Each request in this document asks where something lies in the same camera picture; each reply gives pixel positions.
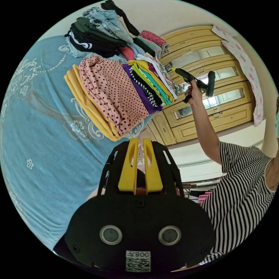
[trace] white wall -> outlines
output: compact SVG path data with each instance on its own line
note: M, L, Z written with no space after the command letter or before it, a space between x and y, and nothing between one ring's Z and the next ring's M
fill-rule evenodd
M223 142L241 146L257 145L258 148L261 148L265 126L266 120L258 127L249 126L237 132L221 136L219 139ZM199 143L171 149L170 154L179 167L183 182L214 179L223 174L221 166L204 154Z
M86 6L63 18L39 40L66 34L76 18L101 2L104 1ZM114 3L126 13L139 32L148 30L161 36L184 27L217 24L230 35L238 35L235 29L210 12L179 0L114 0Z

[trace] woman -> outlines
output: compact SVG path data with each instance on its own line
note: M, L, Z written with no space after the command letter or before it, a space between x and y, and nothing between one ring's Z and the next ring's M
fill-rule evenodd
M254 146L242 147L221 142L211 125L195 81L188 87L188 94L192 94L189 104L200 145L204 153L220 164L222 172L226 173L201 204L216 233L216 244L200 263L205 264L236 248L263 218L279 184L279 149L276 157L270 158ZM279 97L276 105L279 145Z

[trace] purple fabric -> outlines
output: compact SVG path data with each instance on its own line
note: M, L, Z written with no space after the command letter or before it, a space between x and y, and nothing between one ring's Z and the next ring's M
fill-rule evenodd
M154 107L151 105L150 101L148 100L147 96L145 95L143 89L131 78L131 74L129 72L129 69L131 68L131 66L129 66L128 64L122 64L122 67L124 69L124 71L126 72L126 74L128 75L128 77L130 78L130 80L132 81L133 86L135 87L139 97L141 98L145 108L147 109L147 111L149 112L149 114L152 114L156 111L161 111L162 107Z
M156 75L156 77L157 77L161 82L163 82L163 81L161 80L161 78L159 77L159 75L157 74L157 72L156 72L154 66L152 65L152 63L147 62L147 64L148 64L149 70L150 70L151 72L153 72L153 73Z

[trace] qr code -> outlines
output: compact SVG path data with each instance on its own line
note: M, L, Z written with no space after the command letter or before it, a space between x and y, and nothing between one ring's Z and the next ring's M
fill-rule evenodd
M132 272L150 272L150 258L126 258L126 271Z

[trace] wooden wardrobe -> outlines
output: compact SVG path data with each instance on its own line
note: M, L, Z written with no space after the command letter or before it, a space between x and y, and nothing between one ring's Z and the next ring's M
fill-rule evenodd
M156 113L148 124L156 140L164 145L197 138L191 106L183 102L188 84L171 68L182 68L207 83L207 73L215 72L213 97L203 96L203 103L216 132L253 119L254 95L237 59L222 45L212 26L180 29L162 36L170 43L169 53L162 56L180 95L176 102Z

